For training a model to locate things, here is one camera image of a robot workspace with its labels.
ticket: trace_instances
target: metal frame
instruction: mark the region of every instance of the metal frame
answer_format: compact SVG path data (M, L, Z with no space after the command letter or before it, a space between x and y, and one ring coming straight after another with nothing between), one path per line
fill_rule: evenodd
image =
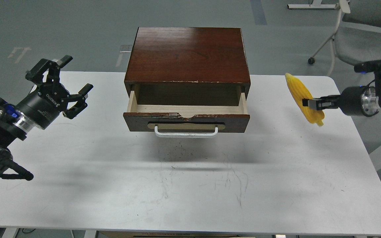
M289 9L334 9L335 4L321 4L322 0L313 0L311 4L288 4Z
M330 65L330 69L327 72L327 76L330 76L331 72L334 69L334 62L335 62L335 58L336 58L336 52L334 49L334 35L336 34L337 29L339 28L341 18L342 18L342 10L339 9L339 12L337 14L337 21L336 21L336 25L334 27L333 33L327 39L324 40L324 42L320 45L320 47L316 50L316 52L311 56L311 58L314 58L316 56L316 54L319 53L319 51L325 46L325 44L328 41L330 41L331 65Z

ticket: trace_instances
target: drawer front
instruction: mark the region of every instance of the drawer front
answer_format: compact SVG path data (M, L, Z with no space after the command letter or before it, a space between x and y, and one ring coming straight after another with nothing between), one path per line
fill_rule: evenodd
M135 113L126 112L123 113L124 120L127 123L130 131L154 131L151 129L154 124L189 124L189 129L186 126L180 126L180 130L175 129L163 129L160 131L181 131L181 132L209 132L206 130L200 130L200 128L206 128L204 126L198 127L195 124L201 125L218 125L220 133L243 133L249 122L248 114L223 114L223 115L211 115L200 114L191 118L185 118L178 116L175 113ZM169 127L163 125L163 128L178 128Z

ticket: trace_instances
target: white drawer handle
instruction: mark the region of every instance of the white drawer handle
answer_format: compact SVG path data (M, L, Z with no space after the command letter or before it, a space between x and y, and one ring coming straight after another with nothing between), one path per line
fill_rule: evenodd
M215 137L218 133L218 127L214 129L213 133L188 133L188 132L159 132L158 126L154 128L155 134L157 137L168 137L168 138L212 138Z

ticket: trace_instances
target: yellow corn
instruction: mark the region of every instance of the yellow corn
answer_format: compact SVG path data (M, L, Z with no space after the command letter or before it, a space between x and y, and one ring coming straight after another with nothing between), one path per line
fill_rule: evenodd
M292 94L293 99L298 104L298 107L301 109L305 118L307 118L310 123L317 123L317 125L322 126L322 120L324 119L324 113L322 110L313 110L309 107L302 106L302 99L313 99L310 91L305 87L305 85L297 77L286 73L287 87L289 88L290 93Z

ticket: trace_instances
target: gray floor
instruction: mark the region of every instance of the gray floor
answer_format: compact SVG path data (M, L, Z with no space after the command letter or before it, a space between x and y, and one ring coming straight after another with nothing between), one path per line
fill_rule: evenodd
M125 72L128 54L123 54L118 64L119 50L121 45L133 44L139 26L239 27L251 74L325 75L331 63L328 46L316 56L315 65L308 65L307 59L332 32L337 12L286 7L288 3L307 3L306 0L261 3L0 1L0 96L12 104L24 98L32 86L24 79L24 72L41 58L72 55L74 60L64 68L66 71ZM340 91L374 78L372 74L355 74L352 66L340 60L336 61L331 77ZM372 118L353 117L353 120L368 152L381 145L381 112Z

